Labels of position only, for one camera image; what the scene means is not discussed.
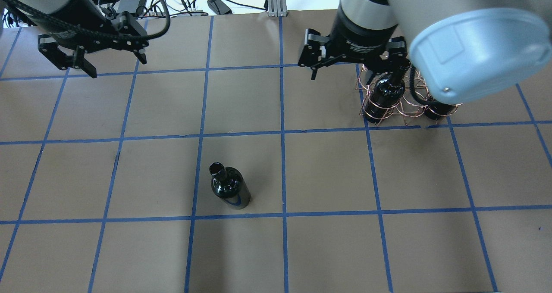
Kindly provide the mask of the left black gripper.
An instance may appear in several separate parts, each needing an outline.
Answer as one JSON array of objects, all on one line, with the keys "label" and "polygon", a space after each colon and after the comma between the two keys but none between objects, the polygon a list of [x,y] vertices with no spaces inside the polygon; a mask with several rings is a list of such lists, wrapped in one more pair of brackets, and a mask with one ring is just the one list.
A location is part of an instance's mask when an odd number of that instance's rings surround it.
[{"label": "left black gripper", "polygon": [[[91,0],[33,0],[33,8],[67,24],[94,32],[92,35],[79,33],[33,14],[33,22],[44,30],[38,36],[38,50],[59,70],[80,69],[89,77],[97,78],[97,69],[85,59],[85,54],[108,48],[130,51],[141,64],[147,63],[145,48],[149,42],[144,38],[147,33],[130,12],[118,13],[111,22]],[[103,38],[99,32],[117,35],[117,39]],[[73,50],[73,53],[65,54],[60,46]]]}]

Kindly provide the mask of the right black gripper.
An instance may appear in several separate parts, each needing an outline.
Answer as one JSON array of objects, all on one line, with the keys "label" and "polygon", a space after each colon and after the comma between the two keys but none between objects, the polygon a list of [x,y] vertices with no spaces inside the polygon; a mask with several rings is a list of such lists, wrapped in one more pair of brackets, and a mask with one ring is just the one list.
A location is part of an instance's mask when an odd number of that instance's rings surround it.
[{"label": "right black gripper", "polygon": [[310,69],[310,79],[314,81],[322,67],[335,65],[339,60],[365,62],[385,51],[381,55],[379,79],[403,80],[411,62],[406,38],[391,38],[397,26],[391,6],[341,4],[329,36],[322,36],[312,28],[305,30],[298,66]]}]

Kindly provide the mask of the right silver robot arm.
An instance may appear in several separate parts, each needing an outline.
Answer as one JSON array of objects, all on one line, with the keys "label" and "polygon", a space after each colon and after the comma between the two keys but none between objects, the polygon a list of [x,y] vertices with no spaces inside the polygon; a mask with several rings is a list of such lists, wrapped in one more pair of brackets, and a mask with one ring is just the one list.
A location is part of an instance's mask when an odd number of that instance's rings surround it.
[{"label": "right silver robot arm", "polygon": [[380,56],[406,47],[444,104],[486,97],[551,61],[551,0],[339,0],[332,30],[305,31],[298,66],[337,62],[390,71]]}]

